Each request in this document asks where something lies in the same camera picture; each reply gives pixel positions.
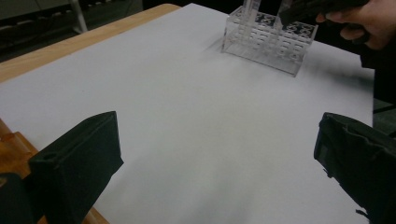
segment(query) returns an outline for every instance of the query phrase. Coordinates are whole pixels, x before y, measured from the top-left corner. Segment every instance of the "wooden table edge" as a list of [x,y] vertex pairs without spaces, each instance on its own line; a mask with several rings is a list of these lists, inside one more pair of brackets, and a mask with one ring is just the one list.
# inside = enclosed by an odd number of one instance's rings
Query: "wooden table edge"
[[53,45],[24,54],[20,57],[0,63],[0,83],[20,76],[66,55],[87,48],[114,35],[131,30],[139,25],[153,21],[167,13],[179,9],[179,6],[162,4],[119,21],[111,22],[87,33],[76,35]]

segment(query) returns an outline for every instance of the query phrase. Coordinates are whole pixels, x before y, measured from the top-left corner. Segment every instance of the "hand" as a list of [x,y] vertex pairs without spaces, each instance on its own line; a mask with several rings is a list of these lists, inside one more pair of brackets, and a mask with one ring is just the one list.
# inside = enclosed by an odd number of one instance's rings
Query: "hand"
[[[326,19],[338,23],[350,22],[362,25],[370,33],[370,39],[365,44],[370,49],[382,49],[396,34],[396,0],[371,0],[362,7],[317,16],[317,22]],[[340,35],[344,39],[352,40],[363,36],[364,31],[346,27]]]

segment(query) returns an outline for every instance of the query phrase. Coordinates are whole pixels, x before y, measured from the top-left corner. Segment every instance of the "white sheet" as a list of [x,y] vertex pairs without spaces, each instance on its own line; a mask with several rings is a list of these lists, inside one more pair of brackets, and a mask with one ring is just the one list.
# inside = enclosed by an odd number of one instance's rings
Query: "white sheet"
[[220,52],[226,15],[188,5],[0,84],[0,116],[41,149],[116,110],[111,224],[361,224],[313,159],[329,111],[372,121],[373,72],[315,42],[297,77]]

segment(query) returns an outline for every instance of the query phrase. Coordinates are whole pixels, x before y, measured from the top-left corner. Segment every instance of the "wooden surface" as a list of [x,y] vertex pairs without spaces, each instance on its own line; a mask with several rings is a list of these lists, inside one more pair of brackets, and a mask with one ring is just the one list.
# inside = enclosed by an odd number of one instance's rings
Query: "wooden surface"
[[114,21],[82,35],[71,37],[43,49],[38,49],[18,58],[0,63],[0,83],[60,59],[79,49],[84,49],[111,36],[118,35],[148,21],[157,19],[178,8],[175,5],[163,4],[122,20]]
[[12,172],[25,178],[30,174],[27,162],[36,153],[21,133],[13,133],[0,120],[0,173]]

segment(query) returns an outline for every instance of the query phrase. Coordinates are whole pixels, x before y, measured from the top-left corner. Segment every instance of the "clear acrylic box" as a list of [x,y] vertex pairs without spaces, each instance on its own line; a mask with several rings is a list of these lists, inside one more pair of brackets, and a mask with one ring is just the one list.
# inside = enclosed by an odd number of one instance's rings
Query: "clear acrylic box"
[[244,7],[227,19],[222,51],[297,75],[317,25],[293,22],[276,27],[278,17],[257,12],[254,22],[244,21]]

